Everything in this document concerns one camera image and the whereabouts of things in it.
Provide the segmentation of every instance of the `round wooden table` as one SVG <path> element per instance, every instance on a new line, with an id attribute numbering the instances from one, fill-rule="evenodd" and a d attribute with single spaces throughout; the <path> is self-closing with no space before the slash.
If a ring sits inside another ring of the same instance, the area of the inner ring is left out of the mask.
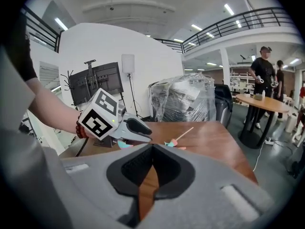
<path id="1" fill-rule="evenodd" d="M 260 148 L 260 146 L 265 141 L 266 135 L 269 131 L 269 128 L 270 128 L 270 125 L 271 125 L 275 112 L 287 113 L 289 111 L 289 108 L 284 103 L 282 103 L 278 100 L 275 100 L 273 98 L 270 98 L 270 97 L 265 97 L 262 100 L 256 100 L 252 97 L 246 97 L 243 94 L 238 94 L 238 95 L 236 95 L 236 98 L 239 101 L 249 104 L 246 122 L 244 124 L 243 130 L 240 132 L 239 139 L 244 145 L 246 145 L 249 148 L 253 148 L 253 149 Z M 269 119 L 268 119 L 266 127 L 263 131 L 263 134 L 260 138 L 257 134 L 255 134 L 253 132 L 255 123 L 257 121 L 259 109 L 265 109 L 265 110 L 270 111 Z M 254 115 L 251 129 L 250 129 L 250 131 L 248 131 L 248 125 L 251 121 L 251 115 L 252 115 L 253 111 L 255 111 L 255 115 Z"/>

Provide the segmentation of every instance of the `cap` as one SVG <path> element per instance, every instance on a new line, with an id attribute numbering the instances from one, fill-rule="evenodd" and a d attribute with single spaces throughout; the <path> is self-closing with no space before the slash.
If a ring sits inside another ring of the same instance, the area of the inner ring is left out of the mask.
<path id="1" fill-rule="evenodd" d="M 272 49 L 271 49 L 270 47 L 265 47 L 265 46 L 261 47 L 260 52 L 261 52 L 262 50 L 268 51 L 268 52 L 271 52 L 271 51 L 272 51 Z"/>

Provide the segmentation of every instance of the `speaker on stand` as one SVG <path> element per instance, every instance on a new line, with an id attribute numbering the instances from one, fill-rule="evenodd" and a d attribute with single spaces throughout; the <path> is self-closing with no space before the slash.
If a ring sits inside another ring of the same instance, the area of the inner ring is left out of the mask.
<path id="1" fill-rule="evenodd" d="M 134 73 L 134 54 L 122 54 L 122 71 L 123 73 L 127 73 L 127 76 L 129 78 L 130 88 L 132 90 L 131 73 Z M 137 107 L 135 105 L 133 90 L 132 90 L 132 100 L 133 100 L 136 116 L 141 117 L 140 115 L 138 115 Z"/>

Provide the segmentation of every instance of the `table leg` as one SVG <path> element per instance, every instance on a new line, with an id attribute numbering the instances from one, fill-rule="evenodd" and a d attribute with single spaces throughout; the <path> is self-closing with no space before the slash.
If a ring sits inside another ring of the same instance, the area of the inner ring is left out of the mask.
<path id="1" fill-rule="evenodd" d="M 244 134 L 246 133 L 247 131 L 247 128 L 248 128 L 248 125 L 249 125 L 249 122 L 250 122 L 250 119 L 251 119 L 251 114 L 252 114 L 252 111 L 253 111 L 253 106 L 252 105 L 249 105 L 249 108 L 248 108 L 248 113 L 247 113 L 247 117 L 246 117 L 246 122 L 244 124 L 244 128 L 239 136 L 239 138 L 242 140 L 243 137 L 244 137 Z"/>
<path id="2" fill-rule="evenodd" d="M 272 122 L 274 114 L 275 114 L 274 112 L 270 112 L 269 119 L 267 121 L 265 130 L 264 130 L 264 132 L 263 132 L 263 134 L 261 136 L 261 139 L 259 139 L 259 142 L 258 142 L 258 144 L 256 146 L 260 147 L 263 144 L 263 142 L 265 141 L 265 138 L 266 138 L 266 135 L 267 135 L 267 133 L 268 133 L 268 131 L 270 129 L 271 122 Z"/>
<path id="3" fill-rule="evenodd" d="M 255 127 L 255 124 L 256 124 L 256 121 L 257 121 L 257 118 L 258 118 L 258 112 L 259 112 L 260 108 L 255 108 L 255 114 L 254 114 L 254 118 L 253 118 L 253 122 L 252 122 L 252 126 L 251 126 L 251 129 L 250 129 L 250 133 L 253 132 L 254 130 L 254 127 Z"/>

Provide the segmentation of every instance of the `red bracelet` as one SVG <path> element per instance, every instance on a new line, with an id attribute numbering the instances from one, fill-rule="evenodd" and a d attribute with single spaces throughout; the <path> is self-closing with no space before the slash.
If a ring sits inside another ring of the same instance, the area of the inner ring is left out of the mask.
<path id="1" fill-rule="evenodd" d="M 85 128 L 78 121 L 76 121 L 76 134 L 79 138 L 88 138 L 85 133 Z"/>

